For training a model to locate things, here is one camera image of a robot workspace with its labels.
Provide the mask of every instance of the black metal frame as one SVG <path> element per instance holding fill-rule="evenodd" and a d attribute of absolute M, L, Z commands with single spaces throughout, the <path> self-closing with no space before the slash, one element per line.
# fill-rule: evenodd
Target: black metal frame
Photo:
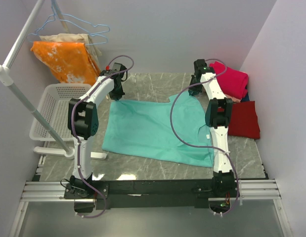
<path fill-rule="evenodd" d="M 226 192 L 229 192 L 232 198 L 236 197 L 235 188 L 226 190 L 222 194 L 213 191 L 212 179 L 100 180 L 92 181 L 92 185 L 106 195 L 107 209 L 174 206 L 209 208 L 208 198 L 224 198 Z M 65 199 L 83 199 L 72 191 L 73 187 L 70 183 L 67 184 L 66 189 Z M 103 208 L 104 200 L 97 196 L 96 209 Z"/>

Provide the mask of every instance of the cable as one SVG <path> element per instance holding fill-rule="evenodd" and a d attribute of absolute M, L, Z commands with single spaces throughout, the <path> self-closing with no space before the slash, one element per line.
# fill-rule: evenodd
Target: cable
<path fill-rule="evenodd" d="M 77 142 L 78 142 L 78 145 L 77 145 L 77 167 L 78 167 L 79 176 L 80 176 L 81 180 L 84 182 L 84 184 L 86 184 L 89 188 L 91 188 L 91 189 L 94 190 L 96 193 L 98 193 L 98 194 L 103 198 L 103 200 L 104 200 L 104 208 L 103 208 L 103 210 L 102 210 L 99 214 L 96 214 L 96 215 L 94 215 L 94 216 L 84 216 L 84 215 L 78 213 L 78 215 L 81 216 L 81 217 L 83 217 L 83 218 L 95 218 L 95 217 L 101 216 L 101 215 L 104 213 L 104 211 L 106 210 L 106 208 L 107 208 L 107 201 L 106 201 L 105 196 L 104 196 L 98 189 L 94 188 L 92 185 L 90 185 L 90 184 L 85 180 L 85 178 L 83 177 L 83 174 L 82 174 L 82 172 L 81 172 L 81 164 L 80 164 L 80 145 L 81 145 L 81 142 L 80 142 L 79 137 L 78 137 L 77 134 L 76 134 L 76 130 L 75 130 L 75 126 L 74 126 L 74 121 L 75 121 L 75 110 L 76 110 L 77 106 L 78 106 L 81 102 L 83 102 L 83 101 L 85 101 L 86 99 L 90 98 L 90 97 L 92 96 L 92 94 L 99 88 L 99 86 L 102 85 L 102 83 L 103 83 L 105 80 L 107 80 L 107 79 L 111 78 L 112 76 L 117 75 L 117 74 L 119 74 L 119 73 L 127 72 L 128 70 L 130 70 L 130 69 L 134 66 L 134 60 L 133 60 L 131 57 L 126 56 L 126 55 L 119 55 L 119 56 L 115 57 L 114 59 L 112 59 L 112 60 L 110 61 L 110 63 L 108 64 L 108 66 L 109 66 L 115 59 L 120 58 L 120 57 L 127 57 L 127 58 L 131 59 L 132 65 L 131 65 L 129 68 L 125 69 L 125 70 L 122 70 L 122 71 L 120 71 L 120 72 L 113 73 L 113 74 L 111 74 L 111 75 L 108 75 L 108 76 L 105 77 L 104 79 L 102 79 L 102 80 L 100 81 L 100 83 L 98 83 L 97 86 L 95 86 L 94 89 L 89 93 L 89 95 L 87 95 L 86 97 L 84 97 L 83 99 L 81 99 L 80 101 L 78 101 L 78 102 L 74 105 L 73 110 L 72 110 L 72 114 L 71 114 L 71 123 L 72 123 L 73 136 L 77 139 Z"/>
<path fill-rule="evenodd" d="M 126 81 L 128 79 L 128 72 L 126 72 L 126 74 L 127 74 L 127 77 L 125 78 L 125 80 L 121 79 L 121 81 Z"/>
<path fill-rule="evenodd" d="M 233 162 L 232 162 L 230 156 L 228 155 L 228 153 L 225 152 L 225 150 L 223 150 L 223 149 L 221 149 L 221 148 L 219 148 L 219 147 L 214 147 L 214 146 L 197 146 L 197 145 L 192 145 L 192 144 L 189 144 L 189 143 L 185 142 L 184 140 L 182 140 L 182 139 L 178 136 L 178 134 L 176 133 L 176 131 L 175 131 L 175 129 L 174 129 L 174 125 L 173 125 L 173 109 L 174 109 L 174 105 L 175 105 L 177 99 L 179 98 L 179 96 L 180 96 L 185 90 L 187 90 L 187 89 L 189 89 L 189 88 L 191 88 L 191 87 L 193 87 L 193 86 L 196 86 L 196 85 L 202 85 L 202 84 L 208 83 L 208 82 L 212 81 L 214 78 L 216 78 L 216 77 L 218 77 L 218 76 L 220 76 L 220 75 L 222 75 L 223 73 L 226 72 L 227 66 L 226 66 L 221 60 L 213 58 L 213 59 L 207 59 L 207 60 L 205 60 L 205 61 L 210 61 L 210 60 L 216 60 L 216 61 L 219 61 L 220 63 L 222 63 L 222 64 L 225 66 L 224 71 L 221 72 L 221 73 L 219 73 L 219 74 L 217 74 L 217 75 L 215 75 L 214 77 L 210 78 L 210 79 L 207 80 L 207 81 L 195 83 L 195 84 L 192 84 L 192 85 L 186 87 L 185 89 L 183 89 L 183 90 L 177 95 L 177 97 L 174 99 L 174 102 L 173 102 L 173 104 L 172 104 L 171 113 L 170 113 L 170 122 L 171 122 L 171 127 L 172 127 L 172 130 L 173 130 L 174 135 L 175 135 L 175 136 L 178 138 L 178 140 L 181 141 L 183 144 L 186 144 L 187 146 L 190 146 L 190 147 L 197 147 L 197 148 L 213 148 L 213 149 L 216 149 L 216 150 L 219 150 L 219 151 L 225 153 L 225 155 L 226 155 L 228 161 L 229 161 L 230 164 L 231 164 L 231 167 L 232 167 L 232 169 L 233 169 L 233 172 L 235 173 L 236 186 L 237 186 L 237 192 L 236 192 L 236 199 L 235 199 L 235 202 L 233 203 L 233 205 L 231 206 L 231 208 L 230 208 L 228 211 L 226 211 L 225 213 L 223 213 L 223 215 L 225 215 L 225 214 L 229 213 L 232 209 L 235 208 L 235 206 L 236 206 L 236 204 L 237 204 L 238 196 L 239 196 L 238 176 L 237 176 L 237 172 L 236 172 L 235 166 L 234 166 L 234 164 L 233 164 Z"/>
<path fill-rule="evenodd" d="M 67 181 L 68 183 L 69 183 L 69 180 L 68 180 L 68 179 L 61 179 L 61 180 L 60 180 L 60 185 L 63 186 L 64 188 L 66 188 L 66 186 L 64 186 L 64 185 L 62 184 L 62 181 L 63 181 L 63 180 Z"/>

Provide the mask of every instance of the teal shirt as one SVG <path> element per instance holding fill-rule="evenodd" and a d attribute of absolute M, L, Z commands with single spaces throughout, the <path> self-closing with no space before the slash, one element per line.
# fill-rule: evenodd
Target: teal shirt
<path fill-rule="evenodd" d="M 102 149 L 131 156 L 212 167 L 213 149 L 194 148 L 179 141 L 170 125 L 169 103 L 134 100 L 112 102 Z M 193 145 L 211 146 L 210 129 L 200 102 L 182 93 L 173 110 L 174 128 L 181 139 Z"/>

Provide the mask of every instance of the pink cloth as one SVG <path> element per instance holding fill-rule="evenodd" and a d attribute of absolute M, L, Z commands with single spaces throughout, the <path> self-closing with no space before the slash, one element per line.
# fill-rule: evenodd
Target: pink cloth
<path fill-rule="evenodd" d="M 225 66 L 222 63 L 211 63 L 210 67 L 214 68 L 216 74 L 224 71 Z M 247 89 L 245 89 L 248 83 L 248 75 L 246 73 L 227 68 L 227 71 L 221 76 L 217 77 L 218 83 L 224 94 L 242 99 L 246 96 Z"/>

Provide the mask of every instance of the laundry basket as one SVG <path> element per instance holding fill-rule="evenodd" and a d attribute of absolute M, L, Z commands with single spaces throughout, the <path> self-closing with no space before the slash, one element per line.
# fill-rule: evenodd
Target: laundry basket
<path fill-rule="evenodd" d="M 67 128 L 68 103 L 72 98 L 83 96 L 90 88 L 89 84 L 60 83 L 49 85 L 44 90 L 38 111 L 64 141 L 73 140 Z M 30 138 L 35 141 L 55 141 L 36 119 L 32 123 Z"/>

